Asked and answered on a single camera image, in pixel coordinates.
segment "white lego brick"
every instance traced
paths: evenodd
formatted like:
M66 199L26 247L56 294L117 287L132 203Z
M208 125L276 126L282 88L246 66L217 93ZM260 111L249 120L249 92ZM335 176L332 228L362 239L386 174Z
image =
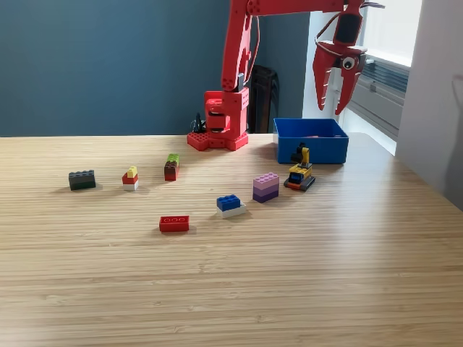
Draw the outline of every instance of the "white lego brick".
M138 189L138 181L136 181L135 184L123 184L122 189L128 192L134 192Z
M246 205L243 202L241 202L241 206L238 208L234 208L233 210L228 210L225 212L217 207L217 214L220 215L222 219L233 217L235 215L242 215L243 213L246 213Z

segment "red robotic arm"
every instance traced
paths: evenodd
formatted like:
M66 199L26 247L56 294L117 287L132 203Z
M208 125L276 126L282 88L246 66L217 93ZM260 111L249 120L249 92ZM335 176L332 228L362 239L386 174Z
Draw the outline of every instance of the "red robotic arm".
M237 150L247 144L247 106L254 55L250 51L253 17L296 12L340 12L315 39L317 51L313 62L318 105L325 105L331 69L341 68L344 84L336 114L348 104L365 64L366 49L354 47L362 26L360 8L379 7L365 0L230 0L229 27L226 35L222 88L220 92L205 93L206 133L188 134L188 143L197 150L223 148ZM318 42L324 30L339 18L333 41Z

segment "purple lego brick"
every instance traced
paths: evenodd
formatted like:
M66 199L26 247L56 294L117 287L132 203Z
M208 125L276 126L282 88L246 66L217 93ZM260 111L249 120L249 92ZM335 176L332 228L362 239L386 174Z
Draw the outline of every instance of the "purple lego brick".
M269 188L265 188L265 189L259 189L259 188L256 188L256 187L253 187L252 188L252 193L253 194L256 194L260 197L264 197L266 196L267 194L270 194L270 193L273 193L275 191L278 191L280 185L279 184L274 184L273 186L269 187Z
M260 196L258 196L258 195L256 195L256 194L253 194L253 195L252 195L252 199L255 200L255 201L257 201L257 202L260 202L261 204L263 204L263 203L266 202L266 201L269 201L269 200L272 200L272 199L275 198L275 197L278 197L278 193L279 193L279 191L276 190L275 192L270 193L270 194L267 194L267 195L264 196L264 197L260 197Z
M280 178L276 173L269 172L265 175L257 177L254 179L254 187L263 190L269 187L272 187L275 184L280 184Z

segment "yellow lego piece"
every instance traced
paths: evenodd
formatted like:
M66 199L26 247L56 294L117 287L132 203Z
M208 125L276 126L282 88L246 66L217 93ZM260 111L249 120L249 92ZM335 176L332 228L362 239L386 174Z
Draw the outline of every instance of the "yellow lego piece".
M296 173L296 174L303 174L304 179L306 179L307 177L312 176L312 166L310 168L300 168L299 164L296 164L292 168L289 169L289 172Z
M127 178L133 179L136 175L138 175L137 166L130 166L127 172Z

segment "blue plastic bin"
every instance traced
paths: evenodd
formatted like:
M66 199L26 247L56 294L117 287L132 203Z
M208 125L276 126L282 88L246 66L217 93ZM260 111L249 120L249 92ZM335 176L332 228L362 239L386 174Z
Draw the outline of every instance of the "blue plastic bin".
M277 161L280 164L292 163L291 154L301 142L310 149L312 164L346 162L349 137L334 119L275 118L273 122L273 139L278 144Z

